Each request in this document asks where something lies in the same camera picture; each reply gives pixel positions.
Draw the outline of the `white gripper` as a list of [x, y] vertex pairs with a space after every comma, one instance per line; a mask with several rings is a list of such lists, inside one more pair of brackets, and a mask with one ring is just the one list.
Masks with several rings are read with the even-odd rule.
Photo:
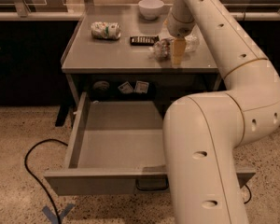
[[186, 20], [179, 20], [170, 14], [167, 18], [167, 30], [169, 34], [176, 37], [171, 42], [171, 63], [172, 65], [180, 65], [185, 53], [186, 39], [195, 26], [195, 20], [190, 17]]

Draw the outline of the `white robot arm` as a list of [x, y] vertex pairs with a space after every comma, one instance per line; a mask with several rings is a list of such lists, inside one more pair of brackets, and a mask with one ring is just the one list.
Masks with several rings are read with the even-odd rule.
[[280, 125], [280, 77], [219, 0], [175, 0], [167, 28], [180, 62], [183, 38], [198, 27], [226, 89], [187, 95], [163, 120], [176, 224], [248, 224], [232, 151]]

